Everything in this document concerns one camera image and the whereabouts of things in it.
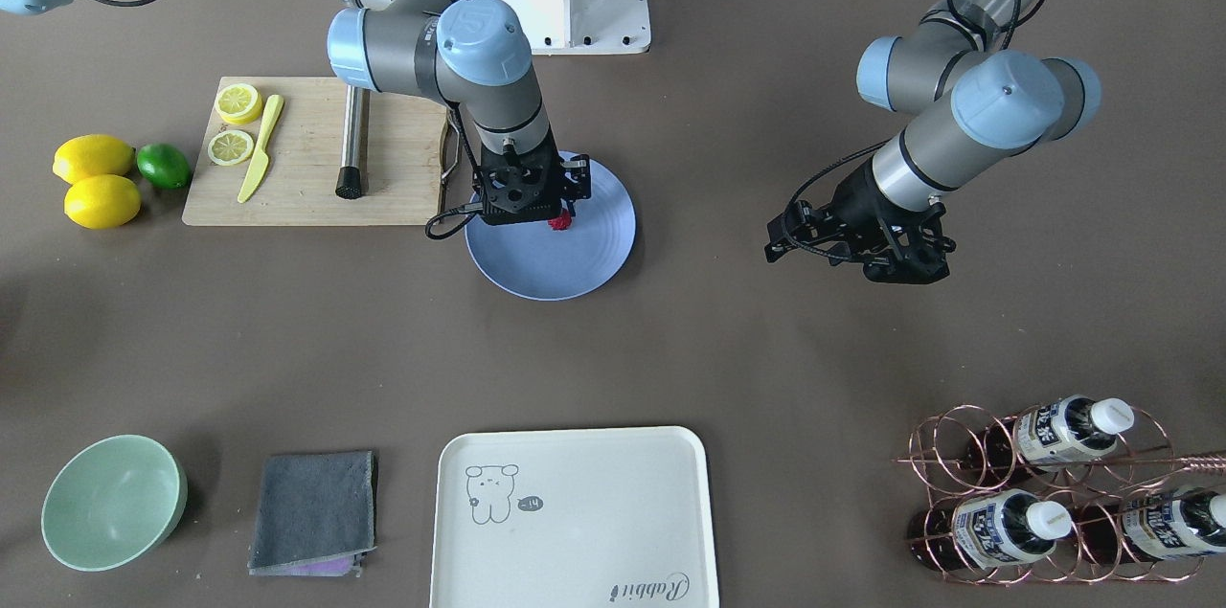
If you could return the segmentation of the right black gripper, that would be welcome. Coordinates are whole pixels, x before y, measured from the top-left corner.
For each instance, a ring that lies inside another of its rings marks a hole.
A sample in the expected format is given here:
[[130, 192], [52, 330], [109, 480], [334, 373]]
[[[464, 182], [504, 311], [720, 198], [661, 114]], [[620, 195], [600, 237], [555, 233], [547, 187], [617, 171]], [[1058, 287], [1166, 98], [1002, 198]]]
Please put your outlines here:
[[571, 207], [579, 199], [591, 197], [588, 154], [577, 154], [574, 159], [565, 161], [557, 151], [557, 142], [552, 137], [544, 137], [537, 143], [519, 142], [512, 137], [484, 140], [481, 143], [479, 168], [487, 158], [504, 161], [511, 165], [530, 161], [546, 163], [559, 177], [563, 207]]

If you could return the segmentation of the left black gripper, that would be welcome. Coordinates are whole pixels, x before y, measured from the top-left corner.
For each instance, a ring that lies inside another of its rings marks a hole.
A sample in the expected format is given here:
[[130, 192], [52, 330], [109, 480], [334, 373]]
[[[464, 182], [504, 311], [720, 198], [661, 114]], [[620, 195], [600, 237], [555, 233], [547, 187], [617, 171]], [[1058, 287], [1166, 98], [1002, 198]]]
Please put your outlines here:
[[815, 250], [832, 241], [823, 254], [832, 262], [867, 262], [870, 249], [883, 241], [874, 208], [885, 203], [893, 201], [877, 188], [872, 162], [866, 161], [840, 181], [828, 205], [814, 207], [798, 196], [790, 199], [783, 212], [767, 224], [769, 241], [763, 254], [775, 262], [792, 250]]

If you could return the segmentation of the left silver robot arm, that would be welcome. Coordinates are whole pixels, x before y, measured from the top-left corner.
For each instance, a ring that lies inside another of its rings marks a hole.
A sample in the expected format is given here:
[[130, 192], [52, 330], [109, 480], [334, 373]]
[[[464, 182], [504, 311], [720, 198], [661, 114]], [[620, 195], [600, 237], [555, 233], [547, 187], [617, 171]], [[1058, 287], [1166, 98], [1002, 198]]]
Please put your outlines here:
[[1000, 161], [1060, 140], [1101, 105], [1086, 63], [1011, 49], [1014, 32], [1045, 0], [942, 0], [912, 36], [880, 37], [857, 67], [864, 101], [911, 120], [859, 150], [861, 164], [823, 207], [793, 194], [769, 223], [767, 260], [805, 250], [828, 264], [861, 264], [877, 283], [946, 277], [954, 249], [943, 199]]

